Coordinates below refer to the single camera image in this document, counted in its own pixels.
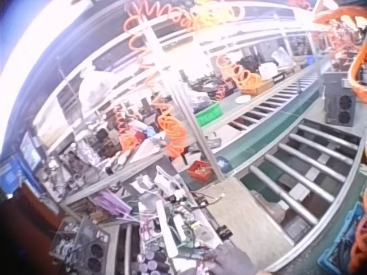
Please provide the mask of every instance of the black device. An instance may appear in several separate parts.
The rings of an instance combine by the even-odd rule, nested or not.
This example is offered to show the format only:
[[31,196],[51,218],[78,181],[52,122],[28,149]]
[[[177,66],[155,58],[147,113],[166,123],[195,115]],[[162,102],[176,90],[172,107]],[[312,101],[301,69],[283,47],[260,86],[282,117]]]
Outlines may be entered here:
[[110,235],[84,218],[80,224],[72,262],[80,274],[104,275]]
[[325,84],[325,122],[353,126],[356,96],[350,88],[347,72],[327,72]]

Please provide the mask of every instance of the metal pole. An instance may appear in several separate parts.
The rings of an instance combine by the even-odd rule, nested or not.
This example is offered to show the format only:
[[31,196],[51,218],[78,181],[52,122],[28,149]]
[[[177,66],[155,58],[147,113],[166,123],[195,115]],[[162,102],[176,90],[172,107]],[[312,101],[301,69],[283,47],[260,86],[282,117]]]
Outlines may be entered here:
[[265,155],[265,159],[271,162],[272,164],[274,164],[275,166],[279,167],[280,169],[282,169],[289,176],[297,180],[300,184],[304,185],[311,191],[315,192],[317,195],[319,195],[321,198],[323,198],[327,202],[332,203],[335,200],[334,196],[332,196],[331,194],[326,192],[324,189],[319,187],[316,183],[312,182],[311,180],[307,179],[305,176],[301,175],[299,172],[293,170],[291,167],[289,167],[288,165],[286,165],[284,162],[277,159],[276,157],[272,155]]
[[325,166],[323,164],[321,164],[320,162],[317,162],[316,160],[310,158],[309,156],[297,151],[296,149],[293,149],[292,147],[285,145],[283,143],[280,143],[279,148],[282,149],[283,151],[286,151],[287,153],[295,156],[296,158],[299,158],[300,160],[312,165],[313,167],[315,167],[317,170],[319,170],[320,172],[323,172],[329,176],[331,176],[332,178],[336,179],[337,181],[344,183],[346,180],[346,177],[339,174],[338,172],[334,171],[333,169],[329,168],[328,166]]
[[180,105],[181,111],[183,112],[183,114],[187,118],[188,123],[191,126],[192,131],[194,133],[194,136],[197,139],[198,145],[201,147],[203,153],[205,154],[208,162],[210,163],[210,166],[212,167],[214,173],[217,176],[217,179],[220,182],[222,182],[222,181],[225,180],[225,175],[222,173],[222,171],[221,171],[221,169],[220,169],[220,167],[217,163],[217,159],[214,156],[214,154],[212,152],[212,149],[209,147],[208,142],[206,141],[205,135],[204,135],[201,127],[199,126],[199,124],[196,120],[196,117],[194,116],[193,109],[187,101],[187,97],[185,97],[185,95],[188,93],[187,89],[188,89],[188,87],[187,87],[186,83],[181,84],[181,89],[180,88],[176,89],[176,92],[177,92],[176,95],[177,95],[179,101],[182,103]]
[[125,237],[125,259],[124,274],[131,275],[131,243],[132,243],[132,224],[129,223],[126,229]]
[[309,140],[309,139],[305,139],[304,137],[301,137],[299,135],[296,135],[294,133],[291,133],[290,134],[290,138],[291,139],[294,139],[300,143],[303,143],[305,145],[308,145],[312,148],[315,148],[316,150],[320,151],[320,152],[323,152],[325,153],[326,155],[329,155],[329,156],[332,156],[333,158],[336,158],[338,160],[340,160],[341,162],[344,162],[348,165],[352,165],[353,164],[353,159],[351,158],[348,158],[347,156],[345,155],[342,155],[338,152],[335,152],[333,150],[330,150],[329,148],[326,148],[325,146],[322,146],[316,142],[313,142],[312,140]]
[[225,175],[220,170],[220,167],[217,163],[216,157],[214,156],[212,149],[209,147],[208,142],[206,141],[205,135],[198,125],[196,117],[193,114],[192,107],[189,105],[187,101],[187,84],[180,83],[180,75],[178,72],[168,72],[168,60],[165,58],[166,53],[161,47],[157,36],[155,35],[151,26],[146,26],[143,28],[144,35],[146,36],[149,45],[151,46],[152,52],[156,55],[156,65],[158,65],[158,70],[162,75],[162,81],[166,89],[171,92],[172,98],[175,103],[177,102],[178,107],[181,109],[181,112],[188,120],[190,127],[194,133],[194,136],[197,139],[198,145],[201,148],[201,151],[205,154],[210,166],[212,167],[214,173],[216,174],[219,181],[225,180]]
[[317,71],[317,79],[319,81],[319,95],[321,96],[322,92],[323,92],[323,79],[322,79],[322,73],[321,73],[321,63],[320,63],[320,59],[319,59],[319,57],[317,55],[317,52],[316,52],[316,47],[315,47],[314,41],[312,39],[311,32],[308,31],[308,30],[306,32],[307,32],[307,38],[309,40],[309,43],[310,43],[310,46],[311,46],[311,51],[313,53],[315,63],[316,63],[316,67],[317,67],[316,71]]
[[283,36],[284,44],[286,44],[288,54],[290,57],[293,57],[291,44],[289,43],[287,34],[282,26],[282,22],[280,21],[279,16],[276,13],[273,13],[273,15],[274,15],[275,20],[278,22],[279,30],[280,30],[281,35]]
[[332,136],[332,135],[329,135],[328,133],[324,133],[324,132],[321,132],[317,129],[314,129],[314,128],[311,128],[311,127],[308,127],[308,126],[305,126],[305,125],[298,125],[298,128],[302,131],[306,131],[306,132],[309,132],[309,133],[312,133],[314,135],[317,135],[317,136],[320,136],[324,139],[328,139],[328,140],[331,140],[332,142],[335,142],[335,143],[338,143],[339,145],[343,145],[349,149],[353,149],[353,150],[358,150],[358,146],[353,144],[353,143],[350,143],[350,142],[347,142],[343,139],[340,139],[336,136]]
[[307,223],[314,226],[318,223],[317,218],[310,213],[303,205],[292,198],[279,185],[273,182],[266,174],[255,166],[250,166],[250,171],[253,172],[267,187],[275,192],[282,200],[284,200],[298,215],[300,215]]

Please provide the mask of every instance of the cardboard box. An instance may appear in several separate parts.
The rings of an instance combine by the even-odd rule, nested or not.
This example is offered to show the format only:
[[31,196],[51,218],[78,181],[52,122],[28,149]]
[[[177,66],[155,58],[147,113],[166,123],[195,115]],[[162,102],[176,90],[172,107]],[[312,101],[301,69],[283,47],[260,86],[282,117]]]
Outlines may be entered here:
[[242,90],[242,89],[240,89],[240,92],[243,95],[257,96],[257,95],[259,95],[261,93],[264,93],[264,92],[268,91],[273,86],[274,86],[273,79],[269,79],[269,80],[263,81],[263,83],[261,84],[261,86],[259,86],[256,89],[253,89],[253,90]]

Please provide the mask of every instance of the green panel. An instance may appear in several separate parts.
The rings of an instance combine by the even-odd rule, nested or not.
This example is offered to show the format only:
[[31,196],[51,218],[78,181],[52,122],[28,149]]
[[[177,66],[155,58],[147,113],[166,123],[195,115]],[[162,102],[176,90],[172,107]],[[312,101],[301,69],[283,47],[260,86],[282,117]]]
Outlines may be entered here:
[[286,105],[265,122],[239,138],[229,146],[217,152],[216,156],[223,156],[231,162],[233,168],[243,164],[254,156],[274,139],[281,135],[297,118],[311,106],[318,98],[318,88],[310,88],[301,93],[292,102]]

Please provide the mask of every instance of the plastic bag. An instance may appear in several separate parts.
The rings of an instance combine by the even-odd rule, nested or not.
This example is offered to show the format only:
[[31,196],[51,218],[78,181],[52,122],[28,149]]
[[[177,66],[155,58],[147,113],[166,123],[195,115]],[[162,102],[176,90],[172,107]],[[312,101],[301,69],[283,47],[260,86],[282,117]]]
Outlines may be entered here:
[[281,223],[286,216],[286,211],[275,202],[268,202],[260,193],[251,190],[250,193],[257,199],[257,202],[263,206],[277,223]]
[[212,101],[207,93],[205,92],[194,92],[191,91],[188,94],[191,107],[194,109],[194,113],[207,109],[212,105]]
[[113,73],[98,72],[93,67],[83,71],[81,77],[84,80],[79,87],[79,100],[85,113],[106,99],[116,81]]
[[289,56],[283,47],[279,47],[278,50],[271,54],[271,57],[279,64],[279,66],[293,66],[293,59]]

